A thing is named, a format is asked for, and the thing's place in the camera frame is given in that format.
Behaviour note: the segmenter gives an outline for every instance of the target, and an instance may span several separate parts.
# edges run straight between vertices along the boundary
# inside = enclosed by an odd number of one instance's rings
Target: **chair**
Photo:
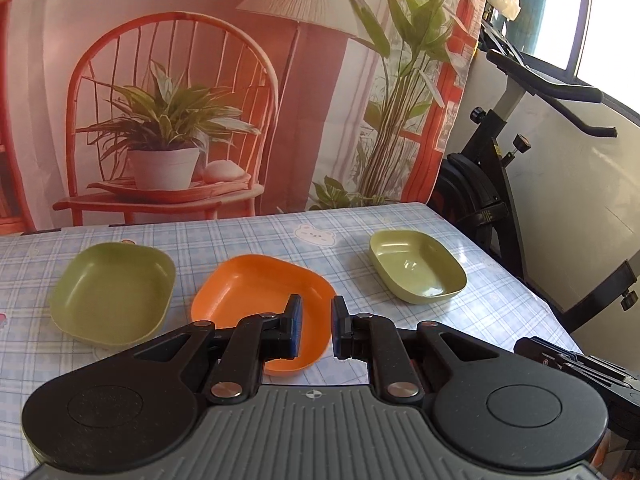
[[[187,85],[196,78],[198,84],[232,89],[232,105],[242,110],[240,118],[261,134],[235,132],[231,144],[212,143],[207,162],[233,161],[250,175],[248,189],[184,203],[137,202],[111,192],[79,193],[79,182],[87,186],[118,179],[126,172],[126,152],[107,153],[96,134],[83,129],[120,114],[110,104],[114,92],[110,85],[144,86],[151,60],[163,63],[174,79],[182,75]],[[132,224],[135,213],[203,212],[206,219],[215,219],[221,206],[239,203],[242,215],[254,216],[255,198],[264,192],[258,175],[262,154],[266,150],[268,156],[271,149],[268,131],[277,102],[278,81],[270,60],[237,27],[194,12],[162,12],[124,23],[89,47],[71,75],[65,119],[69,196],[53,209],[71,209],[75,226],[82,225],[84,211],[121,212],[125,223]],[[81,136],[86,142],[77,142]]]

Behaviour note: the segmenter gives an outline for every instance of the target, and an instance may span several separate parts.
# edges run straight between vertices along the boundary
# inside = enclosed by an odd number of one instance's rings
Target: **potted plant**
[[[231,144],[233,132],[260,134],[238,119],[242,111],[226,104],[229,88],[185,86],[174,82],[158,62],[150,66],[151,92],[135,86],[110,86],[120,94],[109,100],[122,115],[83,128],[97,132],[104,160],[127,150],[138,189],[186,189],[201,150],[209,142]]]

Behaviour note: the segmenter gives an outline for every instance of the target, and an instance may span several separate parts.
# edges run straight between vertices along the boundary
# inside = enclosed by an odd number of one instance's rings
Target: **bowl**
[[[175,265],[158,249],[133,242],[97,244],[79,253],[56,283],[51,318],[82,342],[125,349],[161,327],[174,281]]]
[[[223,262],[204,283],[191,305],[191,320],[208,319],[216,328],[232,328],[246,316],[284,311],[291,294],[302,297],[302,334],[298,357],[276,359],[265,373],[288,376],[322,357],[331,339],[334,288],[315,272],[261,254]]]
[[[369,241],[369,256],[389,290],[407,303],[446,300],[466,286],[458,261],[419,231],[378,231]]]

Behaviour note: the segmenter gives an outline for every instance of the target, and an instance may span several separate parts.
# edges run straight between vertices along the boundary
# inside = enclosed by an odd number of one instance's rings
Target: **plant pot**
[[[198,148],[167,152],[129,150],[133,178],[138,189],[187,189],[200,155]]]

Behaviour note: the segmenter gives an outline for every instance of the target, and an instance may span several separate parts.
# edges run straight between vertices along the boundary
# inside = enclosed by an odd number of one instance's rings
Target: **table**
[[[437,238],[465,269],[468,283],[454,298],[410,305],[389,293],[367,255],[380,229],[414,229]],[[60,232],[0,238],[0,480],[35,466],[20,431],[20,410],[43,382],[109,355],[63,335],[49,317],[47,294],[79,251],[123,238],[165,251],[177,276],[163,331],[187,322],[191,300],[217,265],[240,254],[268,254],[323,275],[352,314],[372,312],[396,326],[433,319],[512,350],[537,335],[567,349],[578,347],[546,303],[427,206],[417,203],[219,221],[120,227],[64,228]],[[366,365],[338,361],[328,348],[288,384],[366,382]]]

